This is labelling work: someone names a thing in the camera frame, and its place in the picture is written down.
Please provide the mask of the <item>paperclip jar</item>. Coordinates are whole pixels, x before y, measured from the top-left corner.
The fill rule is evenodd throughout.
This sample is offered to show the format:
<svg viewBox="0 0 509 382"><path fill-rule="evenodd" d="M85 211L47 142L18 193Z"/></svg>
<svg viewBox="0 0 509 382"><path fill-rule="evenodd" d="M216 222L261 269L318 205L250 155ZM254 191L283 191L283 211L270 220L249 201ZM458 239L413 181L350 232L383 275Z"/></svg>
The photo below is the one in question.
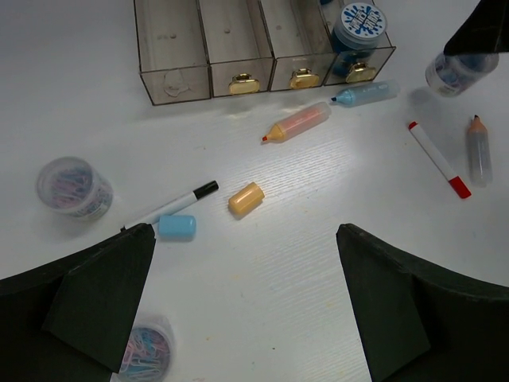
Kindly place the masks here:
<svg viewBox="0 0 509 382"><path fill-rule="evenodd" d="M425 79L438 95L455 97L492 73L499 64L499 54L446 56L440 53L427 66Z"/></svg>
<svg viewBox="0 0 509 382"><path fill-rule="evenodd" d="M99 219L114 198L110 182L77 157L57 158L46 164L37 176L36 191L52 211L82 221Z"/></svg>

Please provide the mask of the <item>orange highlighter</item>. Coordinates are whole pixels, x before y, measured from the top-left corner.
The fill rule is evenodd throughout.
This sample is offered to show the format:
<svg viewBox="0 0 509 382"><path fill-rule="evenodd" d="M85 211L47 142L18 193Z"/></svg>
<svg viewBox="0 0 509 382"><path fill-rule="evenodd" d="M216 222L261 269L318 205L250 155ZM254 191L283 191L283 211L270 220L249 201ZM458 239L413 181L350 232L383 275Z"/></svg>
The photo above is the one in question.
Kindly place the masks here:
<svg viewBox="0 0 509 382"><path fill-rule="evenodd" d="M315 103L305 107L292 115L277 121L267 134L262 137L262 143L284 142L326 121L332 110L326 102Z"/></svg>

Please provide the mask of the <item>red whiteboard marker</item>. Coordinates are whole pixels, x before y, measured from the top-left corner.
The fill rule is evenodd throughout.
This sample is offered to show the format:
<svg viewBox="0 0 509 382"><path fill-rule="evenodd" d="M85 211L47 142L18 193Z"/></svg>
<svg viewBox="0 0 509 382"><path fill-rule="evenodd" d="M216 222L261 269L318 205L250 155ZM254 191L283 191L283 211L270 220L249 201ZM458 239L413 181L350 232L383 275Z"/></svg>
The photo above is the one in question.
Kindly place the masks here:
<svg viewBox="0 0 509 382"><path fill-rule="evenodd" d="M413 121L408 125L408 130L429 156L433 164L440 170L458 197L460 199L469 198L472 195L470 189L457 172L451 167L439 149L434 145L421 125L418 122Z"/></svg>

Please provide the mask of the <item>clear pencil-shaped highlighter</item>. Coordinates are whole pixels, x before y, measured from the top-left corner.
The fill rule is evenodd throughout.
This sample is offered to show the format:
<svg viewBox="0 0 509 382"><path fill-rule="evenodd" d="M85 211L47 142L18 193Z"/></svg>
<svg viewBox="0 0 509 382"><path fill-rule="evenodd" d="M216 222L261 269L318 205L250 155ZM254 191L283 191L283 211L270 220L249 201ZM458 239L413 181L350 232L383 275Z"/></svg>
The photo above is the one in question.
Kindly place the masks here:
<svg viewBox="0 0 509 382"><path fill-rule="evenodd" d="M486 187L492 182L492 159L488 129L480 117L474 115L466 131L468 169L472 184Z"/></svg>

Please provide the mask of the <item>yellow highlighter cap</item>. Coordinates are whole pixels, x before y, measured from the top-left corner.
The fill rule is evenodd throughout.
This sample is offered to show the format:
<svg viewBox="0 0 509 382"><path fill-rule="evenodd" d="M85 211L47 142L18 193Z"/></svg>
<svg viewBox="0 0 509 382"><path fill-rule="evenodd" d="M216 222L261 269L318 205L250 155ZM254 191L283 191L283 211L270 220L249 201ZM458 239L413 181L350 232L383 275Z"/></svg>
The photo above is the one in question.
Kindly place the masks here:
<svg viewBox="0 0 509 382"><path fill-rule="evenodd" d="M235 218L244 218L247 214L256 209L265 198L265 193L255 183L238 191L228 200L228 209Z"/></svg>

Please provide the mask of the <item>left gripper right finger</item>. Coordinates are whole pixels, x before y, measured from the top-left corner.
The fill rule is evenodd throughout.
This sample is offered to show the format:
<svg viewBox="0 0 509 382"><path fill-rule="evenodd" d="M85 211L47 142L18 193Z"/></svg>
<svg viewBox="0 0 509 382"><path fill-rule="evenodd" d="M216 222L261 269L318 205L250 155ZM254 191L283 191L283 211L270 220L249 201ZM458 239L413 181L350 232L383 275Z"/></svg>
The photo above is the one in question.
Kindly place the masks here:
<svg viewBox="0 0 509 382"><path fill-rule="evenodd" d="M508 289L395 248L354 224L336 234L373 381L506 381Z"/></svg>

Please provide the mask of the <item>blue highlighter cap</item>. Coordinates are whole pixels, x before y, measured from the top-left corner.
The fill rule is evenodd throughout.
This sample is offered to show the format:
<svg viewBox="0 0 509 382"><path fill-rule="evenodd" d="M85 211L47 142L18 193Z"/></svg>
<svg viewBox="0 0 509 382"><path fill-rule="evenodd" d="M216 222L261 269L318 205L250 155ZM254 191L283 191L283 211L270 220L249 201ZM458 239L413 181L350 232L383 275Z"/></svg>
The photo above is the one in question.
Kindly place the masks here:
<svg viewBox="0 0 509 382"><path fill-rule="evenodd" d="M196 235L196 218L190 215L164 215L158 221L158 235L164 240L192 240Z"/></svg>

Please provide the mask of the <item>blue highlighter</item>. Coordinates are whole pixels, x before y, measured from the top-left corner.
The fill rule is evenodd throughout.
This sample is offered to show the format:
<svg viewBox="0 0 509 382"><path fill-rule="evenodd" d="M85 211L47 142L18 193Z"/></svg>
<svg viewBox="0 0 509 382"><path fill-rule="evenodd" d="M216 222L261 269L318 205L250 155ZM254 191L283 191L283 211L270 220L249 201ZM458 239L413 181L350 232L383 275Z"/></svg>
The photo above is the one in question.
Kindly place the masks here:
<svg viewBox="0 0 509 382"><path fill-rule="evenodd" d="M330 100L332 105L358 107L395 98L400 92L396 80L371 82L359 86L347 87L339 91Z"/></svg>

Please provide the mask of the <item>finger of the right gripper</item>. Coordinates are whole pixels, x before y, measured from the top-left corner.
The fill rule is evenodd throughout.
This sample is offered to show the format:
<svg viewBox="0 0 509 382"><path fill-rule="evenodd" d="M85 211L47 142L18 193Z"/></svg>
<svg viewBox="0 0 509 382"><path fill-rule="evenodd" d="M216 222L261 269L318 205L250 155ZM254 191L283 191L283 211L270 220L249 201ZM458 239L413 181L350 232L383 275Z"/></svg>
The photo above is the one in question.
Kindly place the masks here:
<svg viewBox="0 0 509 382"><path fill-rule="evenodd" d="M508 53L508 0L481 0L446 43L446 56Z"/></svg>

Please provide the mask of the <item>black whiteboard marker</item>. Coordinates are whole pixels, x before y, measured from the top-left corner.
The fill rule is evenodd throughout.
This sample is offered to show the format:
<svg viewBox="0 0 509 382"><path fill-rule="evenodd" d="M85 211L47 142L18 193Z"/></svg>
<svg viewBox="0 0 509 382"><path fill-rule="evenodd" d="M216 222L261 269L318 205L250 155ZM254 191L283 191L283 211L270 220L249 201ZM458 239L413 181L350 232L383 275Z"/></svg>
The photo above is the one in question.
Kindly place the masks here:
<svg viewBox="0 0 509 382"><path fill-rule="evenodd" d="M138 224L156 224L162 216L173 215L176 212L180 212L218 190L219 184L217 181L210 181L209 183L154 209L146 215L132 220L128 224L124 224L120 228L120 231L123 232Z"/></svg>

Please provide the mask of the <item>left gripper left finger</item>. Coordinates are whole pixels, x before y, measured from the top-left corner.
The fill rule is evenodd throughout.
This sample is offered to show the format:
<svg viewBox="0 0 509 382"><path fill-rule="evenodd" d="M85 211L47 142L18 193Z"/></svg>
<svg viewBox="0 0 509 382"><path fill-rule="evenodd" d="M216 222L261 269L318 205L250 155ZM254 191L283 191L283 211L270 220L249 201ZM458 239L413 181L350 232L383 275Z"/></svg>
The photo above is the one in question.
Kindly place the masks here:
<svg viewBox="0 0 509 382"><path fill-rule="evenodd" d="M138 224L1 281L3 381L109 381L119 372L156 244Z"/></svg>

